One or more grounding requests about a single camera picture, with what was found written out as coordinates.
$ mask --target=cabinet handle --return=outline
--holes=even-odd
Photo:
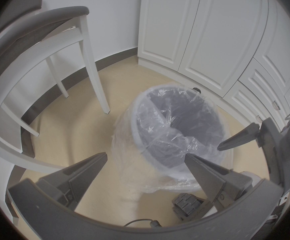
[[[281,108],[278,106],[277,102],[276,101],[273,101],[272,102],[272,105],[274,107],[275,110],[280,110]]]
[[[262,123],[262,122],[263,122],[263,120],[261,119],[261,117],[260,117],[260,116],[255,116],[255,118],[256,118],[256,120],[257,120],[258,122],[260,122],[260,123]]]

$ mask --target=floor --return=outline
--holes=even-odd
[[[99,152],[106,152],[108,161],[87,190],[75,212],[102,222],[124,225],[138,218],[158,220],[162,226],[179,223],[173,214],[171,200],[177,193],[159,190],[144,194],[119,181],[111,156],[114,123],[133,99],[151,86],[173,82],[137,64],[137,56],[127,58],[99,71],[111,112],[104,114],[89,79],[68,90],[69,97],[57,98],[31,124],[40,132],[32,136],[36,159],[69,166]],[[219,108],[227,120],[231,134],[243,126]],[[256,142],[234,149],[234,170],[250,171],[269,179],[267,164]],[[27,170],[23,178],[34,182],[43,174]],[[195,193],[204,197],[202,191]],[[148,227],[148,222],[131,226]],[[38,239],[23,220],[17,228],[29,239]]]

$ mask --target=plastic liner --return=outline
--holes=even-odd
[[[229,131],[216,105],[180,84],[141,93],[117,119],[112,155],[121,181],[151,193],[195,192],[201,187],[184,163],[192,153],[231,169],[232,150],[218,151]]]

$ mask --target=white chair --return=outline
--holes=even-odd
[[[35,136],[39,133],[15,116],[3,101],[17,82],[43,60],[46,60],[57,85],[67,97],[67,91],[50,56],[76,42],[79,42],[85,67],[100,105],[105,113],[110,111],[94,62],[87,29],[88,13],[84,6],[46,11],[22,21],[0,39],[0,109]],[[45,173],[62,168],[20,154],[1,140],[0,157],[20,167]]]

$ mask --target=chair leg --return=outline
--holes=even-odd
[[[61,81],[61,78],[59,77],[58,73],[55,70],[55,67],[52,63],[51,57],[47,57],[46,59],[46,63],[48,65],[49,70],[51,71],[53,78],[57,84],[57,86],[59,87],[59,89],[61,90],[61,92],[63,93],[64,97],[67,98],[68,97],[68,93]]]
[[[18,125],[22,126],[25,130],[33,134],[34,136],[38,137],[39,133],[31,128],[26,122],[22,119],[18,118],[4,103],[2,103],[1,108],[12,118]]]
[[[88,77],[92,83],[92,86],[104,113],[108,114],[110,112],[110,107],[108,106],[105,93],[100,81],[100,77],[96,69],[85,15],[80,17],[80,29],[82,31],[83,40],[79,42],[79,46],[81,48]]]

